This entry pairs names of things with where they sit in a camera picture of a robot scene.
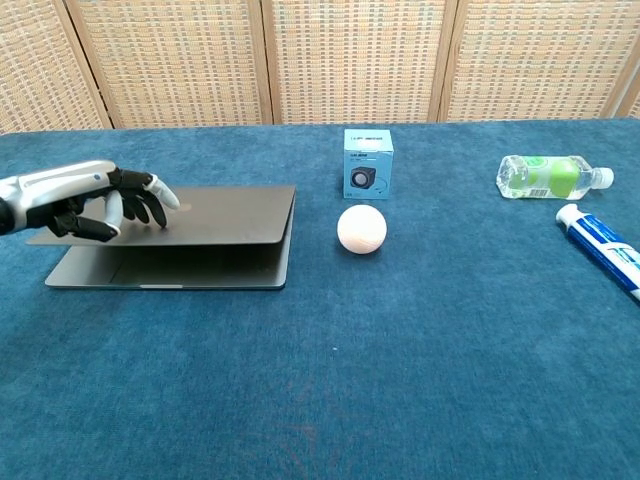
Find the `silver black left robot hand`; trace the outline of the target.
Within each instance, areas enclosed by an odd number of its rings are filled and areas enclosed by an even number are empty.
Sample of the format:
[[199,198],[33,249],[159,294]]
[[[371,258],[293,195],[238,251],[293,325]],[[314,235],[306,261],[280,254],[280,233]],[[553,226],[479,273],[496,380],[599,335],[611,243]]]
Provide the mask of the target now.
[[122,221],[155,220],[181,206],[155,174],[122,169],[111,160],[88,160],[1,180],[1,234],[46,227],[55,236],[108,242]]

